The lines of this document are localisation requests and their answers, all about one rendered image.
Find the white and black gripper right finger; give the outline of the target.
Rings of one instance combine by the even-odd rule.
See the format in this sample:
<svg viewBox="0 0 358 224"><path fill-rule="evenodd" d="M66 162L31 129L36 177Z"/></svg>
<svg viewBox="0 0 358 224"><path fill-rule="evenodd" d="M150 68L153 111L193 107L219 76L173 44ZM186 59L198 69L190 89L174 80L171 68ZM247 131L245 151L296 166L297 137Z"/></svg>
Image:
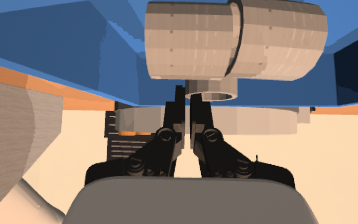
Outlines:
<svg viewBox="0 0 358 224"><path fill-rule="evenodd" d="M295 187L287 168L251 161L224 140L214 128L211 104L202 102L202 94L190 96L190 149L198 157L201 177L267 179Z"/></svg>

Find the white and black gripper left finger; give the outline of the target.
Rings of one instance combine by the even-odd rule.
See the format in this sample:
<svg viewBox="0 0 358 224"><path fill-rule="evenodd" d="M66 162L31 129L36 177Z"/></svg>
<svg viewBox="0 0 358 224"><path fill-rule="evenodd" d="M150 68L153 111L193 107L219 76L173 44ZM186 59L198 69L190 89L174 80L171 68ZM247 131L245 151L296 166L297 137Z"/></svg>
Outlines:
<svg viewBox="0 0 358 224"><path fill-rule="evenodd" d="M84 186L114 176L174 177L182 149L185 149L185 87L176 85L175 102L166 102L163 127L156 131L154 139L126 159L92 164L86 171Z"/></svg>

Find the grey metal bushing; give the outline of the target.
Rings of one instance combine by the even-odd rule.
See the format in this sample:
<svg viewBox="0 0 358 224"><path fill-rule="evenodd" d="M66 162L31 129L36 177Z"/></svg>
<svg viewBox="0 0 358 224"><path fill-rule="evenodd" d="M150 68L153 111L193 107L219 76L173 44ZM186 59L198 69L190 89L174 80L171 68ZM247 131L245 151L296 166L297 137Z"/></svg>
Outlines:
<svg viewBox="0 0 358 224"><path fill-rule="evenodd" d="M227 3L147 3L145 52L151 79L221 80L232 39L233 14Z"/></svg>
<svg viewBox="0 0 358 224"><path fill-rule="evenodd" d="M224 101L237 97L237 78L221 80L185 80L185 98L202 93L202 101Z"/></svg>

